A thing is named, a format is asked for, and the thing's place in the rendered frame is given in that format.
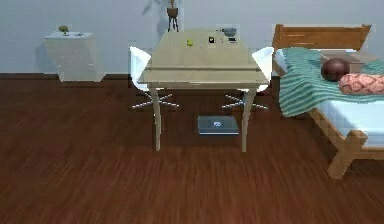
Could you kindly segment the grey laptop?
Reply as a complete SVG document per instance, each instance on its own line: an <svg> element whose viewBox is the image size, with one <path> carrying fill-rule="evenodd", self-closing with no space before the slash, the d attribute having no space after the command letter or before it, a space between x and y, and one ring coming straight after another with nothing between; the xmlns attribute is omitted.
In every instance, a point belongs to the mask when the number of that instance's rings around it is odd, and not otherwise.
<svg viewBox="0 0 384 224"><path fill-rule="evenodd" d="M233 116L199 116L200 135L238 135L239 128Z"/></svg>

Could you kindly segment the beige wooden table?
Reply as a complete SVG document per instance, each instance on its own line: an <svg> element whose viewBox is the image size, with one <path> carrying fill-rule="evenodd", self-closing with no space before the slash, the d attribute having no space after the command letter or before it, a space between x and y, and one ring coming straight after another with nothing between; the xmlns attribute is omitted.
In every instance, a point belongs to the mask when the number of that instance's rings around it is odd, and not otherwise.
<svg viewBox="0 0 384 224"><path fill-rule="evenodd" d="M209 37L215 42L209 43ZM187 46L187 40L193 46ZM248 89L242 115L242 146L247 146L248 120L261 85L268 79L244 44L230 43L215 30L189 29L166 32L139 78L153 99L155 149L161 148L162 118L158 90L163 89Z"/></svg>

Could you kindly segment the white swivel chair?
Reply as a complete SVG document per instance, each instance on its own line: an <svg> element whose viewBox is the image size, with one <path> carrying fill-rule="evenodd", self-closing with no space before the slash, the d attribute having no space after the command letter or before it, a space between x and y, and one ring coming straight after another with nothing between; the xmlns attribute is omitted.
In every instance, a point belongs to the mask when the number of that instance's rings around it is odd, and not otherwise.
<svg viewBox="0 0 384 224"><path fill-rule="evenodd" d="M130 50L130 74L132 83L135 88L142 93L144 96L149 98L149 101L133 105L133 109L142 108L147 105L151 105L153 103L152 96L149 93L149 88L146 84L140 84L139 78L144 72L149 60L151 59L151 55L146 51L139 49L137 47L131 46Z"/></svg>
<svg viewBox="0 0 384 224"><path fill-rule="evenodd" d="M252 58L257 63L257 65L263 72L264 76L268 79L268 81L271 81L272 79L272 71L273 71L272 55L274 51L275 49L273 47L264 47L252 54ZM227 108L232 108L236 106L244 106L246 97L248 95L248 89L241 89L241 92L242 92L241 98L227 95L227 98L233 100L233 103L223 105L222 108L227 109Z"/></svg>

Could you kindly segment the teal striped blanket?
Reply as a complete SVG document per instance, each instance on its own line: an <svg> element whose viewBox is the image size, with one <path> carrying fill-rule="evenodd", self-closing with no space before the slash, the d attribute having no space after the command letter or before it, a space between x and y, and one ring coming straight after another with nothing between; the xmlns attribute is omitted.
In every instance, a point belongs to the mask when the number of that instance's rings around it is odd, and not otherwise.
<svg viewBox="0 0 384 224"><path fill-rule="evenodd" d="M321 75L320 52L301 47L283 48L287 66L280 78L279 104L285 117L311 111L325 101L358 104L384 102L384 95L344 94L337 82L326 81Z"/></svg>

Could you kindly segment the white chest of drawers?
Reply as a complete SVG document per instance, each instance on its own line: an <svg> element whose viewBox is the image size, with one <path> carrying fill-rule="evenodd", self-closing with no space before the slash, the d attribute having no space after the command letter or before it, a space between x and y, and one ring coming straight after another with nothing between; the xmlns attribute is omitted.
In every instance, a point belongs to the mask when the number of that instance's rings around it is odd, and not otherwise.
<svg viewBox="0 0 384 224"><path fill-rule="evenodd" d="M105 72L101 69L94 45L93 33L75 36L68 32L53 32L44 37L47 52L57 67L61 82L100 82Z"/></svg>

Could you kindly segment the dark brown ball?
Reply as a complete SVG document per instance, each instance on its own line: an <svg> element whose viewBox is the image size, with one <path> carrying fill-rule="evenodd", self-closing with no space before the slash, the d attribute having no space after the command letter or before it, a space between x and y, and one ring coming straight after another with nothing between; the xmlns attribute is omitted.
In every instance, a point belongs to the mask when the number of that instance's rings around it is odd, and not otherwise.
<svg viewBox="0 0 384 224"><path fill-rule="evenodd" d="M347 61L341 58L331 58L321 67L322 77L330 82L338 82L345 74L350 73Z"/></svg>

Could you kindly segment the wooden bed with white mattress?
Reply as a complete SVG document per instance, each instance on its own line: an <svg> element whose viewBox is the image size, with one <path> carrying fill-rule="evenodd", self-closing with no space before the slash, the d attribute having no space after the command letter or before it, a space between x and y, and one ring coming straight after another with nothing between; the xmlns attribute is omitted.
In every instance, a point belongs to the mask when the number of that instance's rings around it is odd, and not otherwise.
<svg viewBox="0 0 384 224"><path fill-rule="evenodd" d="M319 52L344 49L360 51L370 29L365 24L357 27L293 27L278 24L272 42L276 50L273 69L280 78L286 73L283 48L301 47ZM384 62L368 62L362 70L372 75L384 75ZM302 114L309 115L337 149L328 167L331 178L342 178L355 160L384 160L383 101L367 104L325 101Z"/></svg>

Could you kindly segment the pink patterned pillow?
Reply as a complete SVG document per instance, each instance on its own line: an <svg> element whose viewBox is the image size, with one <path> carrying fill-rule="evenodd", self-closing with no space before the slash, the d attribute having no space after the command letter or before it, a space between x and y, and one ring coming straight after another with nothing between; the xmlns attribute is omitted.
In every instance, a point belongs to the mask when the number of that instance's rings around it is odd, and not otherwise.
<svg viewBox="0 0 384 224"><path fill-rule="evenodd" d="M338 84L345 94L384 95L384 75L350 73L344 75Z"/></svg>

